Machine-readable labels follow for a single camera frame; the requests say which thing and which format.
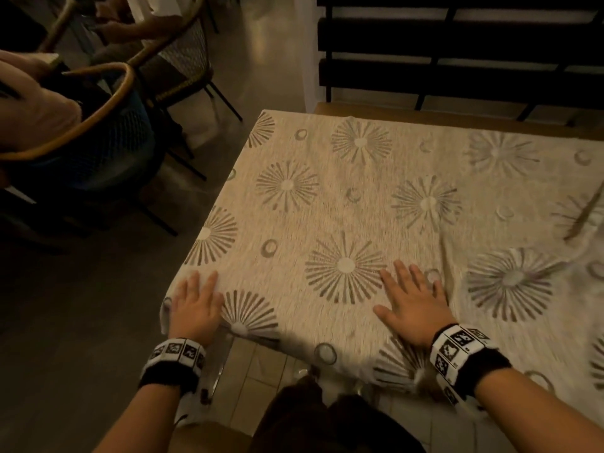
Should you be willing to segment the person's right hand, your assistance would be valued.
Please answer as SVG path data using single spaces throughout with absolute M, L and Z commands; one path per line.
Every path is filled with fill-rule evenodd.
M 447 327 L 458 324 L 458 320 L 449 305 L 443 305 L 434 298 L 433 284 L 428 286 L 428 279 L 419 266 L 411 264 L 406 267 L 412 275 L 411 294 L 406 294 L 399 287 L 397 275 L 386 269 L 380 270 L 390 302 L 388 308 L 396 312 L 402 322 L 402 331 L 394 333 L 413 346 L 429 349 L 434 338 Z

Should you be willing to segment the person's left hand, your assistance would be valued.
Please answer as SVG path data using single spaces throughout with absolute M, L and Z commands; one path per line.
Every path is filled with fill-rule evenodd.
M 218 273 L 213 271 L 200 284 L 200 273 L 194 271 L 181 279 L 171 298 L 168 338 L 185 338 L 207 349 L 221 322 L 213 318 L 213 293 L 217 292 Z

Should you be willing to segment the beige starburst patterned tablecloth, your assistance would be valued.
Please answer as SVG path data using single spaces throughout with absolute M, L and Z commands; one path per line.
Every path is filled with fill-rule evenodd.
M 604 139 L 264 110 L 178 281 L 217 271 L 231 335 L 446 402 L 394 337 L 379 271 L 416 264 L 454 316 L 604 427 Z

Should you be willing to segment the person's left forearm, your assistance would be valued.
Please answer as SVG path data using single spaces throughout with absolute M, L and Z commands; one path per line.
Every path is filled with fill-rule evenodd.
M 92 453 L 167 453 L 180 399 L 176 386 L 141 387 Z

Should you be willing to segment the person's right forearm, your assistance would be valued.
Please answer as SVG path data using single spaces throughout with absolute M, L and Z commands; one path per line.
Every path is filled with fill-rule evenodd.
M 518 453 L 604 453 L 604 429 L 513 368 L 488 373 L 474 393 Z

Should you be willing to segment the black white marker wristband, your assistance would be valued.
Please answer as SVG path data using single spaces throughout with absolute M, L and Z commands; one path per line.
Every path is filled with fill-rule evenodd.
M 488 416 L 475 395 L 478 383 L 492 372 L 512 367 L 485 333 L 460 324 L 449 324 L 434 335 L 429 361 L 446 400 L 473 420 Z
M 157 345 L 143 366 L 138 388 L 163 385 L 179 388 L 181 397 L 195 393 L 206 350 L 186 338 L 171 338 Z

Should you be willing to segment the person's dark trousers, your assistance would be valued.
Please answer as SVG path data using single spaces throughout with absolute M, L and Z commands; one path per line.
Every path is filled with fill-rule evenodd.
M 426 453 L 396 420 L 358 394 L 327 406 L 312 376 L 284 387 L 270 403 L 247 453 Z

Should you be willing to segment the black slatted railing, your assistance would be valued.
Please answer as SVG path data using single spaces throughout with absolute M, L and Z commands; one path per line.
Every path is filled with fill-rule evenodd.
M 604 0 L 316 0 L 318 84 L 604 112 Z

